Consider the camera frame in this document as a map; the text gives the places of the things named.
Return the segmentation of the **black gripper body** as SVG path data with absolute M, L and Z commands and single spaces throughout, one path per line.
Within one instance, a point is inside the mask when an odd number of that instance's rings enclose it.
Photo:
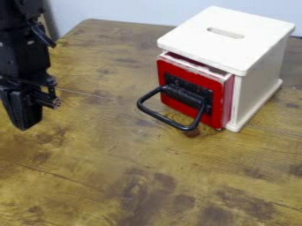
M 43 29 L 0 31 L 0 87 L 8 95 L 13 91 L 29 94 L 40 106 L 60 106 L 55 93 L 56 79 L 48 74 L 51 67 L 48 48 L 55 42 Z

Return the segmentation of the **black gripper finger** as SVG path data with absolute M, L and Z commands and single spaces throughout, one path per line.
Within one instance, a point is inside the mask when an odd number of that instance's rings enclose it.
M 12 121 L 9 95 L 8 95 L 8 92 L 7 92 L 4 87 L 0 87 L 0 97 L 1 97 L 3 104 L 4 104 L 5 112 L 9 116 L 11 121 Z
M 15 126 L 21 130 L 29 129 L 43 119 L 43 107 L 35 103 L 29 94 L 13 91 L 9 94 Z

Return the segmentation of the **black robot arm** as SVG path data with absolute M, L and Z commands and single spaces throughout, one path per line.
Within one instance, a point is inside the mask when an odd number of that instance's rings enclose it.
M 48 50 L 55 46 L 39 22 L 44 0 L 0 0 L 0 101 L 15 127 L 24 131 L 57 108 L 56 79 Z

